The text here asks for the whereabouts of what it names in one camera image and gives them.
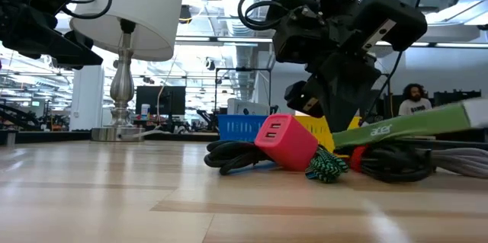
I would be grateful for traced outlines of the long light strip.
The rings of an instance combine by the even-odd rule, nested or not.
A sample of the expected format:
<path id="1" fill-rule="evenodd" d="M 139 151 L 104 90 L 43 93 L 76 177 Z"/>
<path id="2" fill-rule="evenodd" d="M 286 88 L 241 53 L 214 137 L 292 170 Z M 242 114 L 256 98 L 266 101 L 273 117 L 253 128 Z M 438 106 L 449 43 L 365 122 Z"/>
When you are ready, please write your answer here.
<path id="1" fill-rule="evenodd" d="M 272 43 L 271 38 L 265 37 L 197 37 L 177 36 L 176 43 Z M 438 47 L 449 49 L 484 49 L 488 50 L 488 43 L 426 43 L 415 42 L 411 47 Z"/>

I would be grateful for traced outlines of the blue plastic basket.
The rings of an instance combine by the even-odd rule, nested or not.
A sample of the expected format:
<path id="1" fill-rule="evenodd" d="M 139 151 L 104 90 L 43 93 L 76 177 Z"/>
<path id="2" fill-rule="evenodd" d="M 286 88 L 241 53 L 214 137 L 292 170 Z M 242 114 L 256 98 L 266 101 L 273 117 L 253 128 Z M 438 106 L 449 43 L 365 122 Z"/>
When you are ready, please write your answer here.
<path id="1" fill-rule="evenodd" d="M 220 139 L 253 142 L 266 119 L 261 115 L 218 115 Z"/>

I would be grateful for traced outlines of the table lamp with white shade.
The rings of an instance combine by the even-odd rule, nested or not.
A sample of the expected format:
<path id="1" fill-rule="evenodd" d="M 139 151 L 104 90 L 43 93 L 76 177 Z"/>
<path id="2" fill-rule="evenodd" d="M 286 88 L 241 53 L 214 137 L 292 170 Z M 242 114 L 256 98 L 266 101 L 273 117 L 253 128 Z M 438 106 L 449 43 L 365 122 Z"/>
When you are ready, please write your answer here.
<path id="1" fill-rule="evenodd" d="M 111 83 L 111 123 L 94 128 L 98 142 L 139 142 L 143 129 L 130 121 L 134 96 L 130 71 L 133 59 L 164 62 L 173 57 L 182 0 L 80 0 L 71 15 L 72 30 L 100 49 L 119 56 Z"/>

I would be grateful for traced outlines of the pink USB wall charger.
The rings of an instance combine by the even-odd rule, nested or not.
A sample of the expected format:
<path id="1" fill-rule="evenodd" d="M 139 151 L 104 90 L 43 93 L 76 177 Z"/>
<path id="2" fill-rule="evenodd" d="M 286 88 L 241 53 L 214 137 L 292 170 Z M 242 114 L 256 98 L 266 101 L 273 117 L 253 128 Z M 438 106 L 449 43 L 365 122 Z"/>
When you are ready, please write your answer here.
<path id="1" fill-rule="evenodd" d="M 254 143 L 289 171 L 305 171 L 319 145 L 315 136 L 289 114 L 268 116 Z"/>

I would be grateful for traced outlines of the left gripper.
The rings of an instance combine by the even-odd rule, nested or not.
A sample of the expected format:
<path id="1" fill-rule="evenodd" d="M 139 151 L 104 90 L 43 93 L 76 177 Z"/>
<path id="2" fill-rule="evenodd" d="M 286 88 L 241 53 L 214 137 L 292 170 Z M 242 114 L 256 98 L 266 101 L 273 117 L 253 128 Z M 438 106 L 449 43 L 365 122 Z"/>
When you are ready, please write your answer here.
<path id="1" fill-rule="evenodd" d="M 92 51 L 92 39 L 76 30 L 64 36 L 56 30 L 57 19 L 27 5 L 0 5 L 0 41 L 31 59 L 50 56 L 54 65 L 81 69 L 99 66 L 103 59 Z"/>

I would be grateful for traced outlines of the black ceiling device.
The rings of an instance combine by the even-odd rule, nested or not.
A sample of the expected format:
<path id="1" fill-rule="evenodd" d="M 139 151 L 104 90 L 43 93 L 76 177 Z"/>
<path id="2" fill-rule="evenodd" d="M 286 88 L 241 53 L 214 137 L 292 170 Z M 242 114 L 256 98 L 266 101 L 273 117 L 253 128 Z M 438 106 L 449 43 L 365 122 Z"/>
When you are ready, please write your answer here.
<path id="1" fill-rule="evenodd" d="M 190 6 L 189 5 L 182 5 L 181 6 L 181 11 L 180 11 L 180 18 L 179 18 L 179 23 L 180 24 L 189 24 L 192 20 L 192 15 L 190 11 Z"/>

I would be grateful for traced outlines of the black equipment case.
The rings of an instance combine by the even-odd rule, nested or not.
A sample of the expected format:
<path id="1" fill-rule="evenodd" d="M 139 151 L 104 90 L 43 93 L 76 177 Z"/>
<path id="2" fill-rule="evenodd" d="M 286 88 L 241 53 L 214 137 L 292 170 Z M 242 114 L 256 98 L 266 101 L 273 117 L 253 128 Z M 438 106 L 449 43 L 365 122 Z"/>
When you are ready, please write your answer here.
<path id="1" fill-rule="evenodd" d="M 481 91 L 459 91 L 453 90 L 451 92 L 435 92 L 434 105 L 439 107 L 441 105 L 450 104 L 458 101 L 467 100 L 470 98 L 480 98 Z"/>

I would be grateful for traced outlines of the person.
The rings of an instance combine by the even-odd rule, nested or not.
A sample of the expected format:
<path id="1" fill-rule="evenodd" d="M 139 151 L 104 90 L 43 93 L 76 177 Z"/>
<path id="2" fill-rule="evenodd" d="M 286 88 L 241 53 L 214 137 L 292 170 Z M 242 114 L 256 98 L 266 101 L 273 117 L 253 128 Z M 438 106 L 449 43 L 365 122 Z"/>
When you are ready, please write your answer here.
<path id="1" fill-rule="evenodd" d="M 413 115 L 416 112 L 431 110 L 432 103 L 427 98 L 424 88 L 420 84 L 408 84 L 403 89 L 404 100 L 400 104 L 398 115 L 407 116 Z"/>

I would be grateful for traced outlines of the black metal frame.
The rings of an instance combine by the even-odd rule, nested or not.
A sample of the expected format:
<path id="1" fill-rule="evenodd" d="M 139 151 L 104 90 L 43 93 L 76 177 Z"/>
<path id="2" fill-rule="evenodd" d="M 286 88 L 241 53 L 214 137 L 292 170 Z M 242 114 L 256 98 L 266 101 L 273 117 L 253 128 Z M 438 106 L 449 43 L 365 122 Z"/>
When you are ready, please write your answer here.
<path id="1" fill-rule="evenodd" d="M 248 74 L 251 79 L 254 80 L 254 87 L 251 88 L 248 83 L 240 82 L 240 76 L 242 74 Z M 258 97 L 258 87 L 259 83 L 258 80 L 261 79 L 264 83 L 264 86 L 267 88 L 265 91 L 266 98 L 268 99 L 268 106 L 271 107 L 271 69 L 265 68 L 249 68 L 245 66 L 236 67 L 236 68 L 216 68 L 215 69 L 215 76 L 214 76 L 214 83 L 215 83 L 215 91 L 214 91 L 214 110 L 217 109 L 217 89 L 218 86 L 222 84 L 222 80 L 237 80 L 236 87 L 231 85 L 231 88 L 234 90 L 236 89 L 240 95 L 240 99 L 244 100 L 245 98 L 249 98 L 251 94 Z"/>

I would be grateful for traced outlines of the black monitor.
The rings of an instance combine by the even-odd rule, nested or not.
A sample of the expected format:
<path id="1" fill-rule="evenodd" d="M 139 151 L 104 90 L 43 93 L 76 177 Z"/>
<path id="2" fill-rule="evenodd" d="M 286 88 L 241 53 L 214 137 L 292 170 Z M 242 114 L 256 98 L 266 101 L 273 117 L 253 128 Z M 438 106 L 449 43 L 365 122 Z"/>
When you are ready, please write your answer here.
<path id="1" fill-rule="evenodd" d="M 136 113 L 141 114 L 143 104 L 149 105 L 149 112 L 160 115 L 185 114 L 185 86 L 138 86 L 136 88 Z"/>

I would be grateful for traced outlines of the yellow plastic basket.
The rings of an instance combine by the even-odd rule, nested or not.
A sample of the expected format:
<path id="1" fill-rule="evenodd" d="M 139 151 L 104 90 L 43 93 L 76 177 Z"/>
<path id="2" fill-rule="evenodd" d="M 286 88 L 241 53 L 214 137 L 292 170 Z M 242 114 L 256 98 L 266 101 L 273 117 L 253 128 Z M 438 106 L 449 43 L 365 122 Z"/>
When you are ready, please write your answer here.
<path id="1" fill-rule="evenodd" d="M 334 151 L 335 144 L 332 139 L 332 133 L 330 132 L 324 117 L 294 116 L 294 118 L 306 128 L 328 152 Z M 294 146 L 293 154 L 301 158 L 311 159 L 311 150 L 308 148 L 301 148 L 300 144 Z"/>

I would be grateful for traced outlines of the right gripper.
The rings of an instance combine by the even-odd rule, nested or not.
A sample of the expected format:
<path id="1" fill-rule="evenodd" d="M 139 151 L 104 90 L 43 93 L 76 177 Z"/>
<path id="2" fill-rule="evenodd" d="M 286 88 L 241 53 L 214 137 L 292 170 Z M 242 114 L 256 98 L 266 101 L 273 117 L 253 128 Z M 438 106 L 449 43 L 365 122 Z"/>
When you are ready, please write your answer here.
<path id="1" fill-rule="evenodd" d="M 404 51 L 427 30 L 424 15 L 399 0 L 319 0 L 318 11 L 303 5 L 275 22 L 276 60 L 310 73 L 287 87 L 287 106 L 325 116 L 331 133 L 347 130 L 381 75 L 371 47 L 384 40 Z"/>

